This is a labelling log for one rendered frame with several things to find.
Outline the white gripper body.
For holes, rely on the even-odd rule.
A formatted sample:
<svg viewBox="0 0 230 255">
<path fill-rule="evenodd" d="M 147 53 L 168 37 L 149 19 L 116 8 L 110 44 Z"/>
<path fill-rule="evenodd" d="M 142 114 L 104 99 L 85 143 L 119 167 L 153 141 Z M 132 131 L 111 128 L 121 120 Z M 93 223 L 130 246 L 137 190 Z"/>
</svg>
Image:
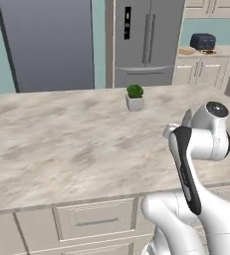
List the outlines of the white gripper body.
<svg viewBox="0 0 230 255">
<path fill-rule="evenodd" d="M 167 124 L 164 128 L 162 136 L 165 138 L 169 138 L 170 135 L 173 133 L 176 137 L 182 138 L 191 137 L 191 127 L 190 122 L 192 119 L 192 110 L 187 110 L 184 114 L 184 117 L 181 121 L 181 124 Z"/>
</svg>

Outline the wooden cutting board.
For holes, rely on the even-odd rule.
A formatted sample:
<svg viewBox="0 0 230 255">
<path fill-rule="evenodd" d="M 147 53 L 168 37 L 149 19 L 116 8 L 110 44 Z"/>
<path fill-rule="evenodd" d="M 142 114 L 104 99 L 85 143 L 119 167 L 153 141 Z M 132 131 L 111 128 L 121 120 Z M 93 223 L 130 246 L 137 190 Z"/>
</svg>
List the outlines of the wooden cutting board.
<svg viewBox="0 0 230 255">
<path fill-rule="evenodd" d="M 189 56 L 189 55 L 194 54 L 195 51 L 194 51 L 194 50 L 191 50 L 191 49 L 182 49 L 182 48 L 180 48 L 180 49 L 178 50 L 178 53 L 181 54 L 181 55 Z"/>
</svg>

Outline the dark blue toaster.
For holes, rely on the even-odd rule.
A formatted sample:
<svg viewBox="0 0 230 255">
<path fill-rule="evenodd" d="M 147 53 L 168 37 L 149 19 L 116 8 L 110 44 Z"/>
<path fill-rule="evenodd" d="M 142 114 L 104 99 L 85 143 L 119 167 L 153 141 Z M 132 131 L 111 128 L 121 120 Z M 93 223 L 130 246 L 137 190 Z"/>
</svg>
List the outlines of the dark blue toaster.
<svg viewBox="0 0 230 255">
<path fill-rule="evenodd" d="M 213 50 L 216 37 L 208 33 L 195 33 L 191 36 L 190 46 L 198 51 Z"/>
</svg>

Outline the green plant in white pot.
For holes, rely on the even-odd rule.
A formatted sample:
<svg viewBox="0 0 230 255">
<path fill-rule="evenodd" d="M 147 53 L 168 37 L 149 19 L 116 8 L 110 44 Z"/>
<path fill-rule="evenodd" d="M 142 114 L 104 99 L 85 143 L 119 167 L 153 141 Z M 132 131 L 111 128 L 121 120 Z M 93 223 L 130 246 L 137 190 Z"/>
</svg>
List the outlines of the green plant in white pot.
<svg viewBox="0 0 230 255">
<path fill-rule="evenodd" d="M 126 106 L 131 112 L 141 111 L 143 108 L 143 88 L 140 85 L 130 85 L 126 88 Z"/>
</svg>

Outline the beige tall fridge panel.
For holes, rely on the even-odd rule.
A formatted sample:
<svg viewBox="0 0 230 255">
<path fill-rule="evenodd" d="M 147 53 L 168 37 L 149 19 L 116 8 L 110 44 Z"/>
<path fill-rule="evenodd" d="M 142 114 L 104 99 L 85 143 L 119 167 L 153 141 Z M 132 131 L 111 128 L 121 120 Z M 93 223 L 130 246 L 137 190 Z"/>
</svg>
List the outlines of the beige tall fridge panel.
<svg viewBox="0 0 230 255">
<path fill-rule="evenodd" d="M 113 87 L 114 80 L 114 0 L 105 0 L 106 32 L 106 88 Z"/>
</svg>

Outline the stainless steel fridge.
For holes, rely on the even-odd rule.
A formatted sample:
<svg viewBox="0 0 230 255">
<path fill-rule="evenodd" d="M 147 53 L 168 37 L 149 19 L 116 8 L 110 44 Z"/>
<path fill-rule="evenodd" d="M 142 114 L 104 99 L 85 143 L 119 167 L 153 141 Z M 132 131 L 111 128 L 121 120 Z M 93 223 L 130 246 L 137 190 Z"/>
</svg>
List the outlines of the stainless steel fridge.
<svg viewBox="0 0 230 255">
<path fill-rule="evenodd" d="M 185 0 L 115 0 L 115 86 L 172 83 Z"/>
</svg>

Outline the beige base cupboards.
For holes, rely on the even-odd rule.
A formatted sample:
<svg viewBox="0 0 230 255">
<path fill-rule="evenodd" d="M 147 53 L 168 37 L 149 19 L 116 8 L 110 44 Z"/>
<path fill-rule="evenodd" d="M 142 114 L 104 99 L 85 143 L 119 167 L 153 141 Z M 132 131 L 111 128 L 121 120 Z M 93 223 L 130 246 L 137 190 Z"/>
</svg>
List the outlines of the beige base cupboards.
<svg viewBox="0 0 230 255">
<path fill-rule="evenodd" d="M 172 84 L 225 91 L 229 75 L 230 57 L 183 57 L 176 61 Z"/>
</svg>

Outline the beige cupboard door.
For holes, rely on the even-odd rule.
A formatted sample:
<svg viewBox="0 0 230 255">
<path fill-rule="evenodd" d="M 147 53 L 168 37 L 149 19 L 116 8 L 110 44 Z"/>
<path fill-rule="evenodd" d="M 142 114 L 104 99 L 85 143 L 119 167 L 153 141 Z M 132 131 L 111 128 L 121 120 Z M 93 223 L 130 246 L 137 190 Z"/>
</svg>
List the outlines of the beige cupboard door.
<svg viewBox="0 0 230 255">
<path fill-rule="evenodd" d="M 60 248 L 53 210 L 38 209 L 16 213 L 30 251 Z"/>
</svg>

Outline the beige wall cupboards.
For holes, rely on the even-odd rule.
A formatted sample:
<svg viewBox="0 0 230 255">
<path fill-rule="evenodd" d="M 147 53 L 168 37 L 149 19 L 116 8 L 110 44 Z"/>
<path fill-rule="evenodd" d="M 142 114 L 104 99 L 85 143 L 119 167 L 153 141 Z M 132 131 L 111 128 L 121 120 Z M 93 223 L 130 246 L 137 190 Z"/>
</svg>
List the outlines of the beige wall cupboards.
<svg viewBox="0 0 230 255">
<path fill-rule="evenodd" d="M 185 0 L 187 19 L 230 18 L 230 0 Z"/>
</svg>

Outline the large grey door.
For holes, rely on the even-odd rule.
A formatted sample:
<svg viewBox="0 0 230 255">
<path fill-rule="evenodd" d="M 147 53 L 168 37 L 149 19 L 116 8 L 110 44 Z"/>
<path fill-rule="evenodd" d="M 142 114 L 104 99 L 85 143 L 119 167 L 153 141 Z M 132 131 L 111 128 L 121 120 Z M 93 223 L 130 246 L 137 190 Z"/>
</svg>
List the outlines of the large grey door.
<svg viewBox="0 0 230 255">
<path fill-rule="evenodd" d="M 91 0 L 0 0 L 21 93 L 94 87 Z"/>
</svg>

